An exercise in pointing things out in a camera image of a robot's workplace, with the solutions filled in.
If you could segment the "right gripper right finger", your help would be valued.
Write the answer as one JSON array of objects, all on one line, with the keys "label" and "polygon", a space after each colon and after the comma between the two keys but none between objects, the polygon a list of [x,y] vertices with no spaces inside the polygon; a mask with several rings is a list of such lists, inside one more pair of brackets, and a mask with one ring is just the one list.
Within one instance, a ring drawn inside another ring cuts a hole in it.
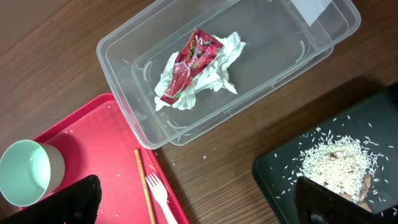
[{"label": "right gripper right finger", "polygon": [[316,182],[299,177],[294,204],[300,223],[375,224],[385,219],[361,208]]}]

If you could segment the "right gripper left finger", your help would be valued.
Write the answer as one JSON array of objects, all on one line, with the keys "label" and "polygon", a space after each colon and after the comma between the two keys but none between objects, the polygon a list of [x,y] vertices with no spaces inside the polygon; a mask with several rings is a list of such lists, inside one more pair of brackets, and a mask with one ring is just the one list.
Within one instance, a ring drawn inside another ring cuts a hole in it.
[{"label": "right gripper left finger", "polygon": [[101,203],[101,182],[89,175],[1,220],[1,224],[94,223]]}]

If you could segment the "white tissue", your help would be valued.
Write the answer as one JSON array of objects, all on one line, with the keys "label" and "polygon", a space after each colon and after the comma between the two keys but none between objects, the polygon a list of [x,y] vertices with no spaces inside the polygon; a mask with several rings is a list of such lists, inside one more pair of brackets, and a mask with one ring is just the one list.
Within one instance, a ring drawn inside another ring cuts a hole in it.
[{"label": "white tissue", "polygon": [[236,61],[241,55],[246,43],[241,41],[241,37],[237,32],[233,32],[228,37],[219,38],[212,35],[223,44],[215,59],[207,66],[199,75],[197,75],[190,86],[184,90],[180,98],[173,104],[169,105],[160,98],[171,84],[172,67],[177,55],[182,51],[174,52],[167,61],[164,71],[160,74],[160,81],[155,87],[156,96],[155,110],[159,111],[164,107],[172,107],[178,110],[190,110],[197,101],[196,94],[202,90],[210,89],[214,92],[220,89],[226,89],[236,94],[235,86],[229,82],[229,66]]}]

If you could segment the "red snack wrapper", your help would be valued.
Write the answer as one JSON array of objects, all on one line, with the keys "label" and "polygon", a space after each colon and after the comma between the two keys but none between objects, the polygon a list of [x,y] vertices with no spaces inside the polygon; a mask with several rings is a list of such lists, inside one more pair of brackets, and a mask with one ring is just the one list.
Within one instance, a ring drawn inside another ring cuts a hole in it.
[{"label": "red snack wrapper", "polygon": [[223,44],[215,37],[200,29],[194,30],[174,61],[171,84],[160,99],[173,105],[193,79],[215,59],[222,47]]}]

